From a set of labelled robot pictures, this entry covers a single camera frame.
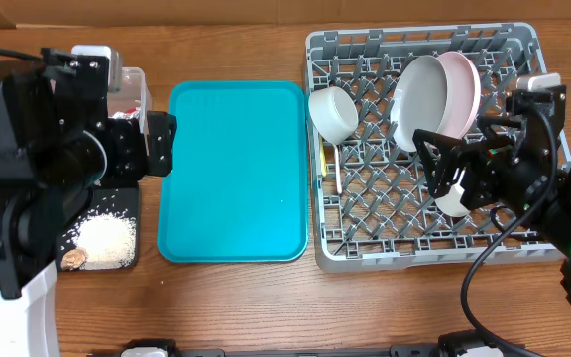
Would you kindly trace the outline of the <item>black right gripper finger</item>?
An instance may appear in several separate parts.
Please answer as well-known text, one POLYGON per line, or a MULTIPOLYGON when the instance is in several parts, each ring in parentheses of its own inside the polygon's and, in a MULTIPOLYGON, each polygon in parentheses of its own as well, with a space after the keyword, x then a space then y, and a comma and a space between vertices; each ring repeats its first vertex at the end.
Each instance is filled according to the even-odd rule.
POLYGON ((462 139, 456 139, 435 132, 416 129, 412 140, 416 151, 423 164, 436 164, 438 161, 444 163, 463 163, 472 156, 479 155, 487 150, 486 142, 466 143, 462 139), (431 154, 428 147, 434 147, 440 154, 439 159, 431 154))
POLYGON ((462 181, 466 167, 449 159, 428 160, 423 163, 424 175, 429 194, 440 198, 462 181))

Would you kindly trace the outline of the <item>white paper cup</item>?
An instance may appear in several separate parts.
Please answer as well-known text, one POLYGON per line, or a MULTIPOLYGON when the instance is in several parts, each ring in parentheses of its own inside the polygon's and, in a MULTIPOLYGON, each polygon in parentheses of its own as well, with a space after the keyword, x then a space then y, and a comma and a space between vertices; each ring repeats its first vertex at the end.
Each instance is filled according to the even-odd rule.
POLYGON ((451 217, 463 217, 470 213, 470 210, 461 203, 464 188, 459 185, 453 185, 449 192, 442 197, 435 199, 435 204, 439 210, 451 217))

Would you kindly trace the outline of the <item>red candy wrapper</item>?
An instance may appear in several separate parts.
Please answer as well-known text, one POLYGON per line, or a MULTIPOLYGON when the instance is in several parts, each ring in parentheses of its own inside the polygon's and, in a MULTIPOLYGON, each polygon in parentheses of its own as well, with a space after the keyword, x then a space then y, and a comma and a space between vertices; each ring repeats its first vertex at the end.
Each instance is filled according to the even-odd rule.
POLYGON ((112 119, 118 120, 130 120, 140 118, 140 109, 139 108, 131 108, 126 111, 117 111, 111 115, 112 119))

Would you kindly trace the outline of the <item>grey round plate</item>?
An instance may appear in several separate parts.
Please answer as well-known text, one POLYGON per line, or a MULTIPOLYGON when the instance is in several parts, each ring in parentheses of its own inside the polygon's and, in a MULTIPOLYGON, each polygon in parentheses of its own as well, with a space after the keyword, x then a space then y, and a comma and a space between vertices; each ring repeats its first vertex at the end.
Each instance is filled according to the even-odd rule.
POLYGON ((393 138, 398 147, 415 152, 414 131, 438 129, 447 104, 447 88, 445 69, 434 56, 418 57, 404 69, 390 114, 396 123, 393 138))

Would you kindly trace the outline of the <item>pink round plate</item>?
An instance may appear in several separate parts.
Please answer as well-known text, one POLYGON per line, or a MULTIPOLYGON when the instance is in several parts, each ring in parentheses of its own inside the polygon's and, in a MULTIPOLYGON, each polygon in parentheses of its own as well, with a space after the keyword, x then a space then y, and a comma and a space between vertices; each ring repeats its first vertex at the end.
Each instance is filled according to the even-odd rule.
POLYGON ((479 110, 480 77, 473 63, 461 53, 447 52, 437 59, 447 80, 446 106, 437 133, 461 139, 470 130, 479 110))

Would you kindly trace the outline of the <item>pink plastic fork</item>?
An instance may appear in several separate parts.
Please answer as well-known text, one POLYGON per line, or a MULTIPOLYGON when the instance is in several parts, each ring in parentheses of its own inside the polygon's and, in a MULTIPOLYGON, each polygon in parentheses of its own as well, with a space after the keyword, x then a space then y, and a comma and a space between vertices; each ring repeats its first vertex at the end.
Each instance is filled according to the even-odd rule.
POLYGON ((341 182, 341 167, 340 167, 340 148, 338 145, 333 144, 333 152, 334 152, 334 164, 335 164, 335 176, 336 176, 336 190, 338 195, 342 194, 342 182, 341 182))

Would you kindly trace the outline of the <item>grey bowl of rice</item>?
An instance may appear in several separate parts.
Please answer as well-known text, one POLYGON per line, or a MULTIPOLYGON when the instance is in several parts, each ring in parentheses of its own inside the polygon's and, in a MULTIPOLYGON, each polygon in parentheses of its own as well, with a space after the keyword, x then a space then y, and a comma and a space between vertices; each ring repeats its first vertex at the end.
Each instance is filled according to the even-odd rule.
POLYGON ((358 111, 350 95, 340 87, 313 91, 308 99, 310 119, 320 134, 332 145, 340 145, 358 127, 358 111))

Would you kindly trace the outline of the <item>yellow plastic spoon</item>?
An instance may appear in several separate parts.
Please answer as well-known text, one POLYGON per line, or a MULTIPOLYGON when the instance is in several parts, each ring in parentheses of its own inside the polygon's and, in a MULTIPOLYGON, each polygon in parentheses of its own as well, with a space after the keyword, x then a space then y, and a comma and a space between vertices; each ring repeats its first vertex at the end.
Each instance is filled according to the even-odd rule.
POLYGON ((323 139, 319 136, 319 162, 320 162, 320 171, 323 178, 327 176, 327 164, 326 164, 326 157, 324 152, 323 146, 323 139))

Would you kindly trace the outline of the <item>brown food scrap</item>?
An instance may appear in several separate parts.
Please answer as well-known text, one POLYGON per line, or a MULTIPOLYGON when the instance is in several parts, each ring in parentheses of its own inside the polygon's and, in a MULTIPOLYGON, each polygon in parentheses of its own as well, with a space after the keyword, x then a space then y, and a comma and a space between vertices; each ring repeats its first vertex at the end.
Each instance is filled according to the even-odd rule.
POLYGON ((73 271, 79 269, 85 262, 87 256, 82 249, 73 249, 63 255, 60 267, 63 271, 73 271))

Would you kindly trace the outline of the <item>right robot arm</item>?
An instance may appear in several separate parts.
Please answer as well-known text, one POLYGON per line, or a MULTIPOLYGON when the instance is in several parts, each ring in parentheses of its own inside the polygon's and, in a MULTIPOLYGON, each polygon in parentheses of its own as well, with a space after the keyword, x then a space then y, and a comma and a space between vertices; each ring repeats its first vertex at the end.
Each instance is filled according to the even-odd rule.
POLYGON ((571 306, 571 167, 558 167, 553 120, 540 113, 481 117, 478 126, 484 138, 474 143, 414 132, 429 194, 442 198, 459 185, 458 201, 467 210, 494 203, 509 209, 515 220, 499 238, 530 228, 564 254, 561 285, 571 306))

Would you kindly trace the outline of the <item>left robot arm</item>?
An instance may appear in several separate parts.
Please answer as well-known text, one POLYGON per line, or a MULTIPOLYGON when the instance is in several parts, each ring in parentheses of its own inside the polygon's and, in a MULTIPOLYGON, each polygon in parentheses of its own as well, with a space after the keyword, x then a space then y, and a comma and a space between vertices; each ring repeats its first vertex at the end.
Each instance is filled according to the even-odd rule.
POLYGON ((125 75, 107 46, 0 49, 0 356, 58 355, 55 245, 95 192, 171 172, 174 116, 109 111, 125 75))

